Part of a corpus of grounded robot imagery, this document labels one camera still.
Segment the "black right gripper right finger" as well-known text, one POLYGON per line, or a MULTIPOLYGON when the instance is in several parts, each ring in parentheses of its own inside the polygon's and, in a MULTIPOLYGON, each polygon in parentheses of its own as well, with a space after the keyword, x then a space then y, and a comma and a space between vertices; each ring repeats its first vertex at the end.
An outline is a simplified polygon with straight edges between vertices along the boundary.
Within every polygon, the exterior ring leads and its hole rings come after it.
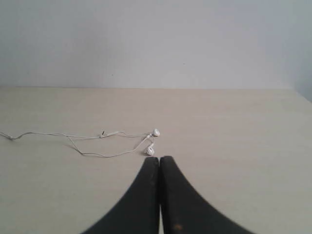
POLYGON ((172 156, 159 165, 159 196, 165 234, 250 234, 209 202, 190 184, 172 156))

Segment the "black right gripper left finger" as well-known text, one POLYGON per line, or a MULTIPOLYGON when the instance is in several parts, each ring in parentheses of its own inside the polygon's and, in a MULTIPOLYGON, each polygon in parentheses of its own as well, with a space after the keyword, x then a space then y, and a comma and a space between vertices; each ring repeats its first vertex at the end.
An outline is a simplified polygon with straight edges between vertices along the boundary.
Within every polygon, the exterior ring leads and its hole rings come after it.
POLYGON ((157 234, 159 233, 158 199, 159 160, 144 160, 133 183, 100 220, 85 234, 157 234))

